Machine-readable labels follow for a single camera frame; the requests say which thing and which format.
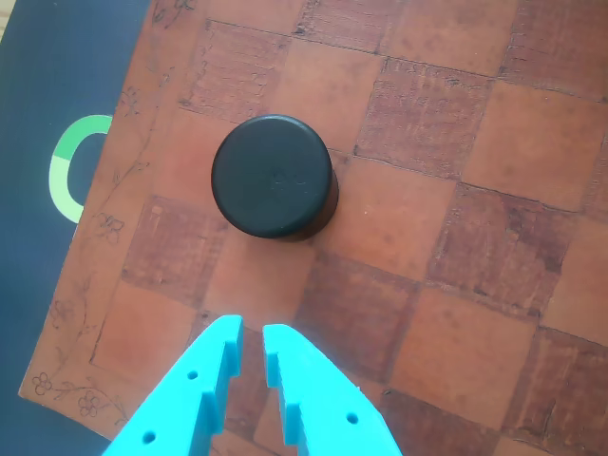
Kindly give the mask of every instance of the checkered pattern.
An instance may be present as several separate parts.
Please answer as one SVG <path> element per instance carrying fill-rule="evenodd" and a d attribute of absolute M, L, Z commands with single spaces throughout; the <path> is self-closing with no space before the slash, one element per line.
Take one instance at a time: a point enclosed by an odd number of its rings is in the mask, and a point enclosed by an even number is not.
<path fill-rule="evenodd" d="M 276 322 L 408 456 L 608 454 L 607 24 L 596 0 L 153 1 L 21 395 L 112 437 L 238 313 L 212 454 L 295 454 L 264 383 Z M 265 113 L 330 148 L 340 201 L 307 241 L 213 202 L 219 144 Z"/>

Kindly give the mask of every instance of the black surface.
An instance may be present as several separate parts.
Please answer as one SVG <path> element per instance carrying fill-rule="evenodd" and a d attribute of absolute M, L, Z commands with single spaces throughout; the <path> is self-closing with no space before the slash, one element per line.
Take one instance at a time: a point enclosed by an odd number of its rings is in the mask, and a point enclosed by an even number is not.
<path fill-rule="evenodd" d="M 211 181 L 219 210 L 239 230 L 283 238 L 316 219 L 332 178 L 321 138 L 297 119 L 269 115 L 242 123 L 226 137 Z"/>
<path fill-rule="evenodd" d="M 147 0 L 17 0 L 0 43 L 0 454 L 94 455 L 107 440 L 17 396 L 75 225 L 48 166 L 74 121 L 114 112 Z M 104 137 L 85 140 L 69 189 L 83 202 Z"/>

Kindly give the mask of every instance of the black lid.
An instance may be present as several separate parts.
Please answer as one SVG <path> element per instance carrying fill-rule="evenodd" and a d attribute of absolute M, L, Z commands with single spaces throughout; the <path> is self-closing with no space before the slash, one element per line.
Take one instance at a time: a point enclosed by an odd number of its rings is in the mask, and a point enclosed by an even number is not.
<path fill-rule="evenodd" d="M 223 141 L 211 185 L 221 213 L 239 230 L 260 238 L 297 233 L 323 208 L 332 163 L 321 138 L 287 116 L 253 118 Z"/>

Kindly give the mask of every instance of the green circle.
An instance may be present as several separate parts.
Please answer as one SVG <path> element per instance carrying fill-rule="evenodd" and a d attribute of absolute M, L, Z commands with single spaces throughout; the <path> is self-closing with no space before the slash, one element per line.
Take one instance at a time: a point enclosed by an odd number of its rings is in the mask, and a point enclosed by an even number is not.
<path fill-rule="evenodd" d="M 80 143 L 95 133 L 107 134 L 112 123 L 112 116 L 86 116 L 70 125 L 61 135 L 53 150 L 48 170 L 48 190 L 55 207 L 67 219 L 78 223 L 83 213 L 83 205 L 79 204 L 69 194 L 67 188 L 67 173 L 72 157 Z"/>

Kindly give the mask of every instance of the dark fabric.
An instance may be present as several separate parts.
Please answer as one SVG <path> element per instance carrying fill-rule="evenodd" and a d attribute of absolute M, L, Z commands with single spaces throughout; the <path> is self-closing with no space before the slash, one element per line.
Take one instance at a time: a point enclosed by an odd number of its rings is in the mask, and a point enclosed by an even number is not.
<path fill-rule="evenodd" d="M 17 396 L 75 225 L 48 167 L 74 121 L 112 115 L 147 0 L 17 0 L 0 43 L 0 453 L 100 454 L 107 441 Z M 83 203 L 103 135 L 85 140 L 68 186 Z"/>

